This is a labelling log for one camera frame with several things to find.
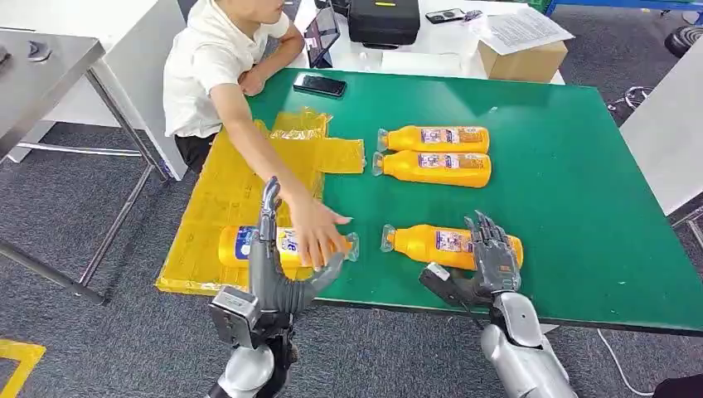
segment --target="yellow bottle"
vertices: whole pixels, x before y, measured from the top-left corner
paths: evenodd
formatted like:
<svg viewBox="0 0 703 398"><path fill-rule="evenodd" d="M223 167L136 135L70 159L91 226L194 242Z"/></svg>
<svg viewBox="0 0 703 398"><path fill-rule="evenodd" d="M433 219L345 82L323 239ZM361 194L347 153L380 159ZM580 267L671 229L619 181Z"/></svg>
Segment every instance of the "yellow bottle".
<svg viewBox="0 0 703 398"><path fill-rule="evenodd" d="M220 233L218 247L220 262L230 267L246 267L249 260L251 237L255 229L254 226L226 226ZM359 258L359 236L356 232L352 232L346 238L349 243L346 259L356 261ZM282 263L297 262L302 264L293 228L278 228L276 246L281 254Z"/></svg>
<svg viewBox="0 0 703 398"><path fill-rule="evenodd" d="M510 235L508 240L515 251L518 267L522 267L522 242ZM397 230L385 225L381 236L381 251L391 250L423 263L434 261L448 267L476 270L469 230L428 225Z"/></svg>
<svg viewBox="0 0 703 398"><path fill-rule="evenodd" d="M378 130L378 150L488 153L488 129L478 126L405 126Z"/></svg>
<svg viewBox="0 0 703 398"><path fill-rule="evenodd" d="M491 159L483 153L374 153L373 175L388 174L403 181L432 182L460 187L485 187Z"/></svg>

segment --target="floor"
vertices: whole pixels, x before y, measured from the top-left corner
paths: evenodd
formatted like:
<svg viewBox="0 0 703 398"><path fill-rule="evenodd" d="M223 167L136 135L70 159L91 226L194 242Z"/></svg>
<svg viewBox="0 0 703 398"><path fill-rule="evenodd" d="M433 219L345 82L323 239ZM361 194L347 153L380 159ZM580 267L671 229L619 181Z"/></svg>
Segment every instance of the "floor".
<svg viewBox="0 0 703 398"><path fill-rule="evenodd" d="M655 85L676 62L661 46L682 24L675 12L659 19L638 10L560 6L554 19L577 36L568 44L565 80L595 85L607 100L631 85ZM68 124L45 141L128 146L114 129ZM21 164L0 163L0 235L80 276L141 167L137 159L42 152ZM209 298L153 287L194 183L192 174L178 183L148 182L94 278L111 297L105 307L0 260L0 336L47 347L20 397L205 395L229 356L206 311ZM693 237L685 228L677 234L703 271ZM318 307L300 317L297 331L302 359L286 397L504 396L466 318ZM703 373L703 338L605 335L640 391L666 377ZM579 396L634 396L594 330L562 327L549 338ZM0 381L11 368L0 361Z"/></svg>

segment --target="smartphone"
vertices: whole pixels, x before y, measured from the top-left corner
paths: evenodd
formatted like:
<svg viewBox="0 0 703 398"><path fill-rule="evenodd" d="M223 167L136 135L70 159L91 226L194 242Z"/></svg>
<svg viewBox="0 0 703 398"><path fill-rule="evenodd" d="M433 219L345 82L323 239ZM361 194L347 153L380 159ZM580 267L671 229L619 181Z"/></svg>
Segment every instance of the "smartphone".
<svg viewBox="0 0 703 398"><path fill-rule="evenodd" d="M451 10L428 12L424 15L428 21L432 23L445 23L451 21L461 21L463 19L463 11L458 8Z"/></svg>
<svg viewBox="0 0 703 398"><path fill-rule="evenodd" d="M327 77L299 73L293 82L293 89L306 91L308 93L325 94L333 97L341 97L344 94L347 83L341 80L329 79Z"/></svg>

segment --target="cable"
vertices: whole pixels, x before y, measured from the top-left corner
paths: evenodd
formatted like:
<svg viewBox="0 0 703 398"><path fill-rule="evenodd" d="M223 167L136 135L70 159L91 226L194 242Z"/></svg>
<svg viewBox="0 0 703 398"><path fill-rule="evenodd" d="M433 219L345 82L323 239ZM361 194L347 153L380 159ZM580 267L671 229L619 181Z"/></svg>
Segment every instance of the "cable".
<svg viewBox="0 0 703 398"><path fill-rule="evenodd" d="M608 343L608 340L605 339L603 336L603 333L600 331L600 329L596 329L598 331L598 335L600 336L600 339L603 340L605 343L606 348L608 351L610 351L610 356L613 357L613 360L615 361L615 366L618 367L618 371L620 372L620 377L623 378L623 381L625 382L625 386L627 386L630 391L633 393L637 394L638 396L653 396L654 392L641 392L635 390L632 386L630 386L630 383L628 382L628 378L625 377L625 373L623 372L622 367L620 366L620 361L618 361L618 358L615 356L615 352L613 351L613 348L610 347L610 343Z"/></svg>
<svg viewBox="0 0 703 398"><path fill-rule="evenodd" d="M462 304L463 309L465 309L468 313L468 317L471 318L474 324L476 324L476 328L478 328L479 331L483 330L483 326L481 326L481 323L478 321L478 319L473 316L473 313L471 313L471 310L466 306L466 304L464 304L463 301L459 301L459 303Z"/></svg>

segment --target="robotic hand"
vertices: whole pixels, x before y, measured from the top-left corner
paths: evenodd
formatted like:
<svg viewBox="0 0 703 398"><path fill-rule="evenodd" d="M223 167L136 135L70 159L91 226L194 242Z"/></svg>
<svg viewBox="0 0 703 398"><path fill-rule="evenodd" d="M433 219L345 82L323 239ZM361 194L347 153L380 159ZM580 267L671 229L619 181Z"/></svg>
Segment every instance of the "robotic hand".
<svg viewBox="0 0 703 398"><path fill-rule="evenodd" d="M447 271L430 263L419 280L445 302L489 308L490 324L481 334L481 349L496 368L509 398L574 398L569 376L542 334L532 302L517 290L520 270L505 231L478 212L478 223L464 221L471 230L476 272Z"/></svg>
<svg viewBox="0 0 703 398"><path fill-rule="evenodd" d="M209 398L276 396L298 360L291 343L293 313L307 307L342 269L344 255L335 254L306 280L290 280L281 269L276 247L276 211L280 184L276 177L264 187L259 228L251 238L249 292L224 286L210 302L212 320L234 351Z"/></svg>

